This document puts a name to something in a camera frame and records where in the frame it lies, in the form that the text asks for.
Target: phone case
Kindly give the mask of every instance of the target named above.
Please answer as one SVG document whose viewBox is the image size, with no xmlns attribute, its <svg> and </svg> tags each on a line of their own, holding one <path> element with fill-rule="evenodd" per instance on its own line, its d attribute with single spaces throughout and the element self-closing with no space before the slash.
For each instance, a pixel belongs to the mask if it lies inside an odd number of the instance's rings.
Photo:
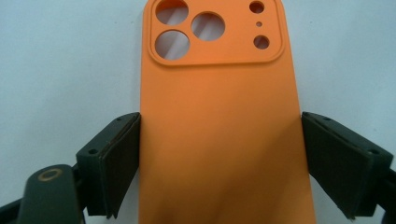
<svg viewBox="0 0 396 224">
<path fill-rule="evenodd" d="M 139 223 L 315 223 L 280 1 L 149 0 L 141 78 Z"/>
</svg>

